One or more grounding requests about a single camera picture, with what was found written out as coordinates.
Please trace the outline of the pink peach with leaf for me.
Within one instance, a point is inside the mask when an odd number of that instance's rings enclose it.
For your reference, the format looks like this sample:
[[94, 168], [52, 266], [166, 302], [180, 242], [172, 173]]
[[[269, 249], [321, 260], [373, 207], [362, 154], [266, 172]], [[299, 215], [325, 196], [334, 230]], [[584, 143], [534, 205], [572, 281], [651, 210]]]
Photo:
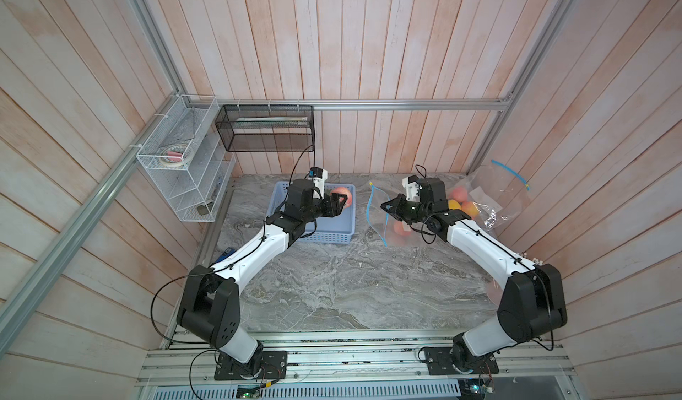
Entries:
[[393, 226], [394, 233], [401, 237], [410, 236], [413, 231], [406, 222], [395, 221]]

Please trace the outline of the clear zip-top bag with label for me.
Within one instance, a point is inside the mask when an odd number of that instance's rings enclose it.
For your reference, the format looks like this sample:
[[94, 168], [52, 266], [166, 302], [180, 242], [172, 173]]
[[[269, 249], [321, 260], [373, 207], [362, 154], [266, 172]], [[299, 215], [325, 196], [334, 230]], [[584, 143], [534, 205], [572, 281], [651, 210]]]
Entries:
[[375, 231], [385, 247], [422, 247], [426, 243], [420, 233], [413, 231], [410, 236], [401, 237], [394, 233], [393, 226], [396, 219], [390, 217], [381, 205], [394, 199], [403, 190], [396, 190], [390, 183], [374, 181], [369, 183], [369, 201], [365, 211], [369, 227]]

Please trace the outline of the yellow red peach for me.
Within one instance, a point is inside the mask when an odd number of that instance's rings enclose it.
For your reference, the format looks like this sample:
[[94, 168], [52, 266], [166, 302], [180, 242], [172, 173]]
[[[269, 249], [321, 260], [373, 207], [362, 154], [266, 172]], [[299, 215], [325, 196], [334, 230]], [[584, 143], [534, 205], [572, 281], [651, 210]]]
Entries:
[[454, 199], [450, 199], [449, 200], [449, 209], [450, 210], [458, 210], [458, 209], [462, 209], [462, 207], [461, 207], [459, 202], [457, 202]]

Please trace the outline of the large pink peach front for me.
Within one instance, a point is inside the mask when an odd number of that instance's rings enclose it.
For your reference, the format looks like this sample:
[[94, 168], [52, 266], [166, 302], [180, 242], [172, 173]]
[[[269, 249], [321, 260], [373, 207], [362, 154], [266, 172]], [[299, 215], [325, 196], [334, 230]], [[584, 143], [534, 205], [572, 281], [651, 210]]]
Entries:
[[468, 191], [465, 187], [456, 187], [451, 192], [449, 192], [449, 198], [462, 204], [468, 200]]

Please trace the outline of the orange peach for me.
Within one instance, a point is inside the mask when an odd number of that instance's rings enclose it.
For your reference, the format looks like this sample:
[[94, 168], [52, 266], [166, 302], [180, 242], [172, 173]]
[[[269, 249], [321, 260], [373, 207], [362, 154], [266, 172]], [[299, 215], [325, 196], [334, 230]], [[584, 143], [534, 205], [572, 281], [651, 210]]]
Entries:
[[476, 218], [480, 214], [479, 208], [472, 201], [464, 201], [461, 203], [461, 209], [463, 212], [467, 213], [472, 219]]

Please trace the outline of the clear zip-top bag blue zipper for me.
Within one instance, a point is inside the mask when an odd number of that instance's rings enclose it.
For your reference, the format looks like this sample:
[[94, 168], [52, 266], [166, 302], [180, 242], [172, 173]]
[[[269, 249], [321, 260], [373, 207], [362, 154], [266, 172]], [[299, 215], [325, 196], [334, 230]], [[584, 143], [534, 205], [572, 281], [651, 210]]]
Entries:
[[530, 186], [525, 178], [496, 160], [480, 166], [447, 189], [463, 186], [468, 200], [480, 214], [473, 218], [485, 231], [501, 234], [530, 205]]

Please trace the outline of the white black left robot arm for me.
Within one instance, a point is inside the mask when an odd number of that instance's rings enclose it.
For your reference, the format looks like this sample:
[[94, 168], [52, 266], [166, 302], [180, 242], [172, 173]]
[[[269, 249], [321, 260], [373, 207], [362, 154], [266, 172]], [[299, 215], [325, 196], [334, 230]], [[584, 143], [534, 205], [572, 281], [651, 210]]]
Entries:
[[220, 263], [191, 270], [177, 323], [236, 363], [256, 363], [262, 344], [241, 327], [240, 295], [273, 258], [309, 235], [309, 223], [339, 217], [351, 206], [350, 190], [327, 191], [325, 181], [323, 176], [291, 182], [284, 201], [254, 238]]

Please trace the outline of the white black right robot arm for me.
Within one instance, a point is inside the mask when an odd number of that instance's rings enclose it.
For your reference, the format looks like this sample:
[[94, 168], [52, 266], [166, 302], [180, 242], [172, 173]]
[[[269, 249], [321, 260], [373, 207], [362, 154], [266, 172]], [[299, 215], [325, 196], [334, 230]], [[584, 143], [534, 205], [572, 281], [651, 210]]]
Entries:
[[497, 314], [453, 340], [451, 357], [464, 371], [471, 362], [553, 334], [568, 323], [561, 273], [552, 265], [533, 263], [481, 229], [463, 208], [449, 206], [438, 178], [411, 175], [405, 192], [380, 205], [397, 222], [449, 243], [472, 258], [503, 289]]

